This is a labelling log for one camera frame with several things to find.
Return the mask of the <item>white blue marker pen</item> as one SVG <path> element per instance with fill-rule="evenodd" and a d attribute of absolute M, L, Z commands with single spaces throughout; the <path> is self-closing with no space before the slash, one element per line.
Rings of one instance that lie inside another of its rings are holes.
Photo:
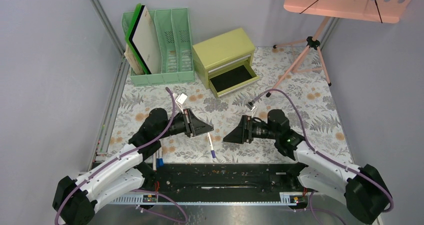
<path fill-rule="evenodd" d="M 216 153 L 215 153 L 215 149 L 214 149 L 214 145 L 213 145 L 213 141 L 212 141 L 212 136 L 211 136 L 211 134 L 209 132 L 206 135 L 207 135 L 207 139 L 208 139 L 209 146 L 210 146 L 211 157 L 213 159 L 215 159 L 216 158 Z"/>

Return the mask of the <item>yellow-green drawer cabinet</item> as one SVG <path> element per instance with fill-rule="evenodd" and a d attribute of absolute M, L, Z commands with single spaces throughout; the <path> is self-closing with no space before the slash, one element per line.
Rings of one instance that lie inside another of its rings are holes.
<path fill-rule="evenodd" d="M 192 46 L 194 71 L 221 98 L 260 79 L 252 68 L 255 49 L 243 28 L 228 31 Z"/>

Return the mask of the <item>green clip file folder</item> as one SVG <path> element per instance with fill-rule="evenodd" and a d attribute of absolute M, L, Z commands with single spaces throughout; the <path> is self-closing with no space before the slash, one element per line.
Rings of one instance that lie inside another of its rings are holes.
<path fill-rule="evenodd" d="M 137 29 L 137 26 L 139 24 L 139 21 L 141 19 L 141 15 L 142 12 L 145 8 L 145 5 L 142 5 L 141 3 L 138 3 L 135 6 L 135 9 L 132 13 L 132 17 L 128 23 L 127 26 L 127 32 L 125 33 L 125 41 L 127 42 L 129 48 L 131 49 L 131 51 L 133 52 L 136 61 L 139 63 L 141 70 L 144 72 L 145 75 L 150 75 L 151 71 L 150 69 L 147 67 L 147 65 L 145 64 L 145 61 L 143 59 L 143 57 L 141 56 L 135 41 L 134 41 L 134 36 L 135 36 L 135 32 Z"/>

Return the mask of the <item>white perforated board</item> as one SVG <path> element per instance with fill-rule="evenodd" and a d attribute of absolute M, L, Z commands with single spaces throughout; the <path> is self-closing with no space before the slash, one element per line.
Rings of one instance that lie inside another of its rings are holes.
<path fill-rule="evenodd" d="M 151 75 L 160 74 L 162 72 L 162 54 L 155 23 L 146 6 L 135 30 L 134 42 Z"/>

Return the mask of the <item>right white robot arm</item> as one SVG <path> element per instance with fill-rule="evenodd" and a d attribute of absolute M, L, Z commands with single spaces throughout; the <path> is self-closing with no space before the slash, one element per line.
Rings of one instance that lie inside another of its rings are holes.
<path fill-rule="evenodd" d="M 223 141 L 243 144 L 255 138 L 273 140 L 280 154 L 296 162 L 294 173 L 286 178 L 287 186 L 293 191 L 305 187 L 321 192 L 345 205 L 356 219 L 367 225 L 371 225 L 390 204 L 392 196 L 374 166 L 341 163 L 310 148 L 306 137 L 291 129 L 281 109 L 270 110 L 267 121 L 243 115 Z"/>

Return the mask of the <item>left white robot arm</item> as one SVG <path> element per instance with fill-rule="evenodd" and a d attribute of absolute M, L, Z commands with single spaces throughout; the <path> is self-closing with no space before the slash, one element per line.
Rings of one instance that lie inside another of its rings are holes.
<path fill-rule="evenodd" d="M 57 184 L 52 207 L 57 225 L 86 225 L 106 204 L 121 195 L 155 185 L 154 171 L 145 160 L 161 148 L 161 139 L 185 134 L 196 137 L 214 127 L 186 108 L 173 117 L 163 108 L 150 111 L 139 130 L 114 156 L 76 178 L 63 177 Z"/>

